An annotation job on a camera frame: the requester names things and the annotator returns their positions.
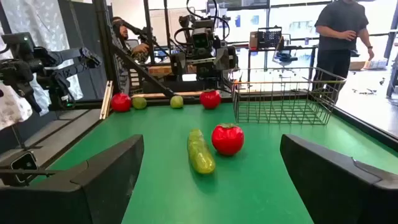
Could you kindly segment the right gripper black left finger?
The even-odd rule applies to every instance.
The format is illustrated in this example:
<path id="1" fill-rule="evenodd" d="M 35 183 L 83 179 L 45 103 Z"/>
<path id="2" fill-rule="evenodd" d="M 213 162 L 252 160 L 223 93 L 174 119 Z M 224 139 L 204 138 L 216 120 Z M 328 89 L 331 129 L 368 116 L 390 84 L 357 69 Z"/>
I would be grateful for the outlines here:
<path id="1" fill-rule="evenodd" d="M 144 157 L 133 135 L 28 187 L 1 189 L 1 223 L 121 223 Z"/>

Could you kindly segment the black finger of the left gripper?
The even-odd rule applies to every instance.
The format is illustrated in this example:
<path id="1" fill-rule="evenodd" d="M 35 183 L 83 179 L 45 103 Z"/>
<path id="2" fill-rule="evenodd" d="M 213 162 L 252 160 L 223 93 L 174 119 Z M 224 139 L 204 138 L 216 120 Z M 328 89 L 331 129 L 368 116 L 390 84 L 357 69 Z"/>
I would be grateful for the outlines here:
<path id="1" fill-rule="evenodd" d="M 183 75 L 186 71 L 186 55 L 184 53 L 170 54 L 170 66 L 174 75 Z"/>
<path id="2" fill-rule="evenodd" d="M 217 69 L 235 69 L 238 64 L 235 46 L 222 47 L 217 50 Z"/>

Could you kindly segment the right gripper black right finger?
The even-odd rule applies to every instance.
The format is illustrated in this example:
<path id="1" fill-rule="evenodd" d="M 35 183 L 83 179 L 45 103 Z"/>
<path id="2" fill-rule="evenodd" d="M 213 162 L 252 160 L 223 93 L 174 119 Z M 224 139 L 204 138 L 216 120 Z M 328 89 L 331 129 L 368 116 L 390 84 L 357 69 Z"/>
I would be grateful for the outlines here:
<path id="1" fill-rule="evenodd" d="M 397 175 L 292 134 L 280 154 L 314 223 L 397 223 Z"/>

